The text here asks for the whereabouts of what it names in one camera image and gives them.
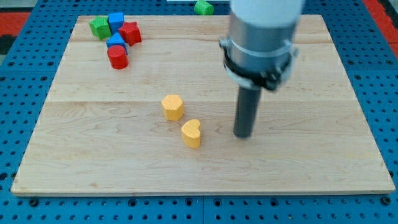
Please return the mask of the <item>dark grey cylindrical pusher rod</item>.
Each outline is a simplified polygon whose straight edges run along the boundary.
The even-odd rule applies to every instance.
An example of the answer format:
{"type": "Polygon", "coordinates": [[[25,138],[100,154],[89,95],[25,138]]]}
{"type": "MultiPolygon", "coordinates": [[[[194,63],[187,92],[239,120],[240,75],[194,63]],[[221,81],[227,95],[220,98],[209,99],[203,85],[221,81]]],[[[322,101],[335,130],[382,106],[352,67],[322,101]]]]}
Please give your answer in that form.
{"type": "Polygon", "coordinates": [[[237,138],[251,136],[260,96],[261,89],[239,88],[233,129],[237,138]]]}

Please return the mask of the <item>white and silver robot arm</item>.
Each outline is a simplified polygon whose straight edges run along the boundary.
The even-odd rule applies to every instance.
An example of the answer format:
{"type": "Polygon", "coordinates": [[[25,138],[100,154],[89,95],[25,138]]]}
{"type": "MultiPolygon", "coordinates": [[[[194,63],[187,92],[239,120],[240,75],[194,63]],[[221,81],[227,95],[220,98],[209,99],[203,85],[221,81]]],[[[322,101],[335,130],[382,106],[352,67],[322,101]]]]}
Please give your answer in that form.
{"type": "Polygon", "coordinates": [[[261,91],[277,91],[297,56],[293,38],[304,0],[232,0],[229,27],[219,41],[227,75],[239,85],[233,133],[252,134],[261,91]]]}

